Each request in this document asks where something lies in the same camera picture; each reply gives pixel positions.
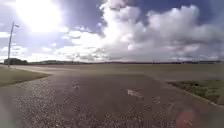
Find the tree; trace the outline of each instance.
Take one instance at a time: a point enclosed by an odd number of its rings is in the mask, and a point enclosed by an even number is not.
[[[26,60],[20,60],[17,58],[5,59],[4,64],[8,65],[8,63],[10,63],[10,65],[28,65]]]

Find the sun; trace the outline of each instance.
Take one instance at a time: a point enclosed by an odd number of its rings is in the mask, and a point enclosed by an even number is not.
[[[33,32],[51,32],[62,22],[61,11],[51,0],[16,0],[16,11]]]

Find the road marking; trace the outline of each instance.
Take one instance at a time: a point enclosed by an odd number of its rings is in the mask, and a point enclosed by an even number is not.
[[[143,98],[143,95],[137,91],[131,90],[131,89],[127,89],[127,94],[130,96],[135,96],[138,98]]]

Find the road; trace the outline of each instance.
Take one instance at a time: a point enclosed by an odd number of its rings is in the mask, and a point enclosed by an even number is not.
[[[140,74],[79,74],[76,70],[14,67],[52,74],[0,89],[21,128],[223,128],[223,110]]]

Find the sky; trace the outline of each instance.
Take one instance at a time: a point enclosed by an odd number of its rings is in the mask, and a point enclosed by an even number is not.
[[[0,0],[0,61],[224,59],[223,0]]]

